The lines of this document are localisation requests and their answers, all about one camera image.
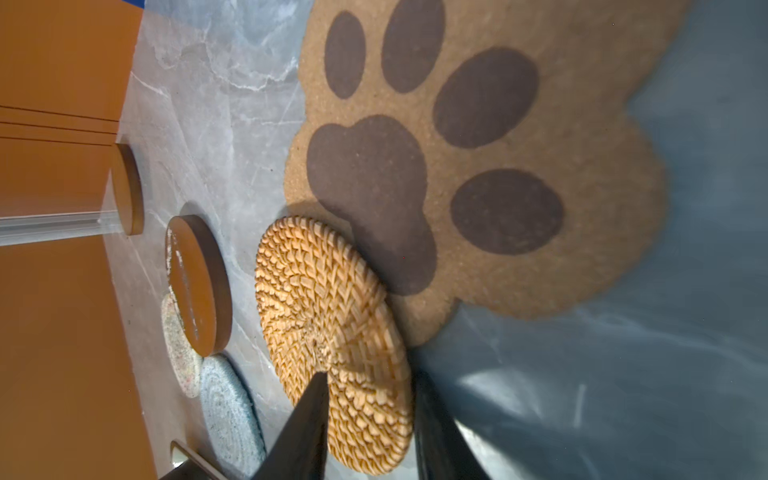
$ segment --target large paw pad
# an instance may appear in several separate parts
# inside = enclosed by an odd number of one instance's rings
[[[534,318],[604,290],[664,218],[622,108],[686,3],[317,0],[291,210],[353,237],[411,345],[456,299]]]

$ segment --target brown round wooden disc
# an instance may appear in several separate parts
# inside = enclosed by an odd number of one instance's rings
[[[165,233],[168,283],[176,296],[184,332],[201,356],[227,346],[232,296],[214,235],[197,215],[173,217]]]
[[[126,235],[139,235],[144,231],[144,198],[131,147],[115,144],[110,152],[110,162],[114,201],[118,206],[123,231]]]

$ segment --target gray marble countertop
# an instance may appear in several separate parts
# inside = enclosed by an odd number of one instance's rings
[[[104,238],[157,473],[168,446],[210,455],[164,348],[164,231],[195,213],[227,267],[226,354],[267,448],[291,411],[261,335],[259,239],[284,211],[304,120],[296,79],[310,0],[148,0],[121,119],[144,234]],[[697,3],[628,107],[666,161],[670,214],[643,263],[546,322],[460,306],[411,352],[493,478],[768,477],[768,4]],[[365,478],[329,456],[329,480]],[[390,478],[417,478],[413,449]]]

